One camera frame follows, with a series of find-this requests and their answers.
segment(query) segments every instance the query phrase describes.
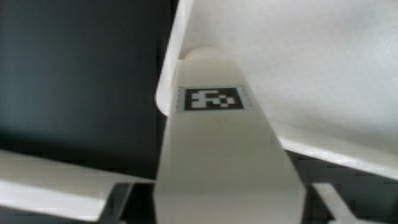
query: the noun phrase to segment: white board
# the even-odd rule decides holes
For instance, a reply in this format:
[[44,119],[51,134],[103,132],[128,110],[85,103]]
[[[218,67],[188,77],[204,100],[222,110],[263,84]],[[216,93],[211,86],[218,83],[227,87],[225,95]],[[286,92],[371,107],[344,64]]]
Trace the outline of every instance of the white board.
[[181,0],[176,61],[213,46],[240,64],[287,150],[398,179],[398,1]]

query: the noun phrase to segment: black surface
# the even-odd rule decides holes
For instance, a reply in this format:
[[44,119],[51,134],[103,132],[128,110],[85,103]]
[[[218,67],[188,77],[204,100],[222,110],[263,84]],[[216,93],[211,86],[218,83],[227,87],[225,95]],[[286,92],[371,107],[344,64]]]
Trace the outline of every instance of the black surface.
[[0,0],[0,147],[147,178],[174,5]]

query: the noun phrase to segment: white plastic part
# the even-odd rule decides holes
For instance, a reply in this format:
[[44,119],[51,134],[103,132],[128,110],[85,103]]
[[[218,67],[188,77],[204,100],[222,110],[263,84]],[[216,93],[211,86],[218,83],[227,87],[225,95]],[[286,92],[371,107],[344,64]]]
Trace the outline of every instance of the white plastic part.
[[[305,189],[236,63],[200,48],[177,68],[154,190],[158,224],[298,224]],[[222,95],[225,88],[240,97]],[[238,101],[243,106],[232,109]]]
[[312,186],[335,219],[328,224],[380,224],[378,222],[357,219],[332,185],[318,183]]
[[96,221],[115,183],[145,182],[0,150],[0,206]]
[[161,112],[176,60],[213,46],[240,64],[282,147],[398,179],[398,1],[188,2],[158,84]]

